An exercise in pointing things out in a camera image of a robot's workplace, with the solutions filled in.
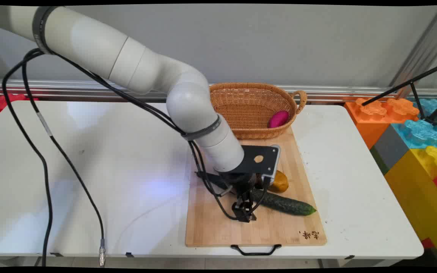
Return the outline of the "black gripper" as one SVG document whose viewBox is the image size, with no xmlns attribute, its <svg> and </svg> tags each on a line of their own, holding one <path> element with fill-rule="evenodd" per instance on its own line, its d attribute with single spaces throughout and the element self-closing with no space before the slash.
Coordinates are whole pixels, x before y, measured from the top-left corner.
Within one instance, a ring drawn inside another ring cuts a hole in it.
<svg viewBox="0 0 437 273">
<path fill-rule="evenodd" d="M 265 199 L 265 179 L 262 174 L 225 172 L 219 172 L 218 174 L 221 183 L 224 185 L 224 191 L 219 196 L 223 197 L 233 192 L 238 196 L 236 202 L 232 205 L 235 218 L 237 220 L 244 220 L 245 223 L 256 221 L 253 202 L 262 202 Z M 246 193 L 250 194 L 250 200 L 243 201 L 241 196 L 244 196 Z"/>
</svg>

